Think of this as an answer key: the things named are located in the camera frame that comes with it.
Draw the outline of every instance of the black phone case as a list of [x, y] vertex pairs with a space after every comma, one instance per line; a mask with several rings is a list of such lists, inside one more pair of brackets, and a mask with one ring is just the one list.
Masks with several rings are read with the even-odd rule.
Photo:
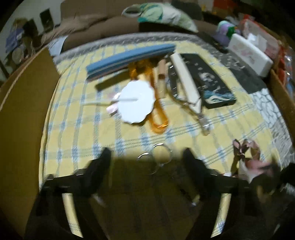
[[197, 86], [203, 104], [208, 109], [233, 105], [236, 102], [236, 96], [199, 55], [181, 56]]

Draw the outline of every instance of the cardboard panel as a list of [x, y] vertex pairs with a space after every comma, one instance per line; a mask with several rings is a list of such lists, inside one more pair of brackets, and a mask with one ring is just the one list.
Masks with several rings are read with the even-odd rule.
[[45, 48], [0, 90], [0, 208], [21, 236], [39, 191], [40, 141], [58, 80]]

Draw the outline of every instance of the scissors handle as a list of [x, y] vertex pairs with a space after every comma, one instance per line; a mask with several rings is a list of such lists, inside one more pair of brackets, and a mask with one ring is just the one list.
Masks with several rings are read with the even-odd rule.
[[154, 121], [154, 114], [151, 112], [147, 115], [147, 119], [150, 122], [150, 126], [153, 132], [161, 134], [166, 130], [166, 127], [168, 126], [168, 118], [162, 109], [162, 106], [159, 102], [159, 96], [157, 93], [157, 90], [155, 89], [155, 79], [153, 74], [153, 67], [151, 62], [148, 59], [141, 60], [138, 62], [133, 62], [129, 64], [129, 71], [130, 71], [130, 78], [131, 80], [137, 79], [138, 73], [137, 68], [144, 69], [144, 73], [146, 75], [146, 78], [150, 80], [151, 87], [155, 90], [155, 103], [154, 103], [154, 109], [156, 109], [158, 116], [161, 119], [161, 124], [157, 124]]

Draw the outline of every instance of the black and white crackle pattern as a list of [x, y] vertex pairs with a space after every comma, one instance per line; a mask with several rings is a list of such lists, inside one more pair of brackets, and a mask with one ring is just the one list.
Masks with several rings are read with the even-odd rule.
[[240, 63], [235, 56], [230, 53], [224, 54], [216, 50], [212, 45], [206, 43], [201, 38], [195, 35], [183, 34], [183, 33], [134, 33], [126, 34], [111, 38], [98, 40], [92, 43], [82, 45], [80, 47], [71, 49], [54, 58], [55, 64], [59, 64], [65, 59], [72, 59], [82, 54], [97, 50], [101, 47], [108, 45], [127, 45], [141, 42], [151, 41], [190, 41], [198, 44], [203, 49], [207, 50], [218, 61], [229, 68], [240, 84], [246, 89], [246, 85], [249, 85], [249, 81], [252, 81], [251, 92], [247, 89], [253, 102], [256, 104], [257, 109], [263, 116], [264, 120], [268, 124], [273, 138], [274, 144], [280, 154], [280, 163], [283, 167], [287, 166], [290, 162], [295, 162], [295, 150], [292, 147], [292, 141], [285, 124], [285, 121], [275, 104], [273, 98], [269, 94], [266, 85], [263, 81], [248, 69], [248, 72], [241, 70], [244, 65]]

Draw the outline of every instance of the sofa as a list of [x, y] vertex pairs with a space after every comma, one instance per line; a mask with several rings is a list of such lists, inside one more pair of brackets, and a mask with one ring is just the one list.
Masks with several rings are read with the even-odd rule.
[[[67, 51], [77, 46], [93, 42], [99, 39], [118, 36], [128, 33], [174, 31], [191, 33], [187, 30], [161, 25], [156, 23], [138, 23], [136, 18], [121, 16], [122, 11], [132, 4], [145, 2], [168, 2], [147, 0], [65, 0], [60, 5], [61, 19], [68, 19], [77, 15], [102, 13], [106, 14], [106, 20], [91, 25], [88, 29], [70, 34], [63, 44], [62, 51]], [[215, 25], [200, 20], [194, 20], [199, 31], [213, 33]]]

